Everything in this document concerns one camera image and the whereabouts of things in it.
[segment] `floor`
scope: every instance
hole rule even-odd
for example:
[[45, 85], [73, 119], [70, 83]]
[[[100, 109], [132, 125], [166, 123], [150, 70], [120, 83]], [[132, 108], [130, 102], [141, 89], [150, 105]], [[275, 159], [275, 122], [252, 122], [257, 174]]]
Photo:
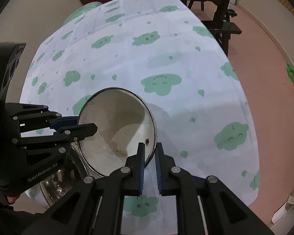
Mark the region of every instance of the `floor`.
[[[259, 147], [260, 188], [249, 207], [271, 227], [274, 212], [294, 192], [294, 87], [285, 71], [286, 61], [270, 37], [241, 9], [232, 7], [238, 16], [231, 21], [242, 34], [231, 37], [229, 60], [247, 96]], [[215, 6], [206, 2], [201, 11], [200, 3], [195, 2], [192, 11], [201, 20], [210, 20]], [[14, 206], [31, 213], [44, 211], [24, 194]]]

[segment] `white wall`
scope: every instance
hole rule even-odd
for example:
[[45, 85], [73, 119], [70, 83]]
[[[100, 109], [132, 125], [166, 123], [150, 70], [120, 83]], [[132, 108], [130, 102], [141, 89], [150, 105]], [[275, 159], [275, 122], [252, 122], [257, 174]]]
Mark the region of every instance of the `white wall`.
[[26, 73], [39, 45], [62, 26], [79, 0], [11, 0], [0, 15], [0, 42], [27, 43], [11, 80], [7, 101], [19, 102]]
[[285, 59], [294, 64], [294, 16], [277, 0], [236, 0], [236, 4], [254, 16]]

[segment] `silver bolt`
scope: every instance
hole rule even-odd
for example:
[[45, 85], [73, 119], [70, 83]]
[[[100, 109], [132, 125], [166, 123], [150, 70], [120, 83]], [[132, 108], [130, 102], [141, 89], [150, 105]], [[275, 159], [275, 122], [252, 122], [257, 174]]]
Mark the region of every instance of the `silver bolt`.
[[94, 179], [91, 176], [84, 177], [83, 179], [84, 183], [91, 183], [94, 181]]
[[61, 154], [63, 154], [63, 153], [65, 153], [65, 152], [66, 152], [66, 150], [65, 150], [65, 148], [64, 148], [64, 147], [60, 147], [60, 148], [59, 148], [59, 152], [60, 152]]
[[174, 167], [171, 168], [171, 171], [172, 171], [173, 173], [179, 173], [179, 172], [181, 171], [181, 168], [180, 168], [180, 167], [176, 167], [176, 166], [174, 166]]
[[122, 167], [120, 170], [122, 173], [129, 173], [131, 171], [131, 169], [127, 166]]
[[215, 176], [209, 176], [207, 178], [207, 180], [210, 182], [210, 183], [216, 183], [218, 181], [217, 177]]

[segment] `stainless steel bowl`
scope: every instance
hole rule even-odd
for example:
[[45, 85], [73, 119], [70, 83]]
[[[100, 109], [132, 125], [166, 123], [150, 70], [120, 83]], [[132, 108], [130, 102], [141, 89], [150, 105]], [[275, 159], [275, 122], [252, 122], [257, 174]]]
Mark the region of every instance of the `stainless steel bowl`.
[[74, 149], [75, 147], [77, 148], [76, 143], [72, 143], [64, 167], [39, 183], [41, 192], [49, 206], [57, 202], [84, 177], [90, 175], [78, 150]]

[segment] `tablecloth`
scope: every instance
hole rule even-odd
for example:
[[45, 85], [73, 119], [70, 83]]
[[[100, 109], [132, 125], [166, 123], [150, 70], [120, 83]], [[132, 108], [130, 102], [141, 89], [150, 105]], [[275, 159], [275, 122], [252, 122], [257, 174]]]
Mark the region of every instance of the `tablecloth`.
[[[67, 23], [37, 50], [20, 102], [73, 116], [106, 87], [146, 101], [177, 166], [217, 176], [246, 205], [255, 200], [259, 158], [246, 97], [217, 41], [181, 1], [114, 0]], [[154, 159], [143, 195], [126, 197], [123, 210], [122, 234], [177, 233], [175, 197], [159, 195]]]

